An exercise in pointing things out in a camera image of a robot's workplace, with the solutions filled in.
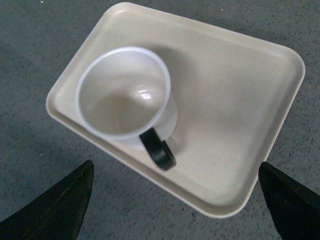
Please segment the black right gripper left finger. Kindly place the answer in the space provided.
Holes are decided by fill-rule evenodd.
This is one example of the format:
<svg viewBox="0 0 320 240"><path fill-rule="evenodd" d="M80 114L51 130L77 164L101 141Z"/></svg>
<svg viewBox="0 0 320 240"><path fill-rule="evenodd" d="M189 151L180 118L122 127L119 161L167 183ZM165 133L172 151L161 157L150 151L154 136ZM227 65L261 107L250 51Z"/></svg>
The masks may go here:
<svg viewBox="0 0 320 240"><path fill-rule="evenodd" d="M91 199L94 164L85 161L0 223L2 240L75 240Z"/></svg>

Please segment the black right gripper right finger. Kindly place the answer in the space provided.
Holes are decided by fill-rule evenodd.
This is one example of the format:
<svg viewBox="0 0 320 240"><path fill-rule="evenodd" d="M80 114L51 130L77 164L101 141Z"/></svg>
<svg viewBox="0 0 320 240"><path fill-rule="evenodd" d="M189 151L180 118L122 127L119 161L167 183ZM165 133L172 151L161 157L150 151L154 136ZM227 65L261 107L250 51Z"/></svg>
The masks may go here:
<svg viewBox="0 0 320 240"><path fill-rule="evenodd" d="M263 196L283 240L320 238L320 196L264 161L258 170Z"/></svg>

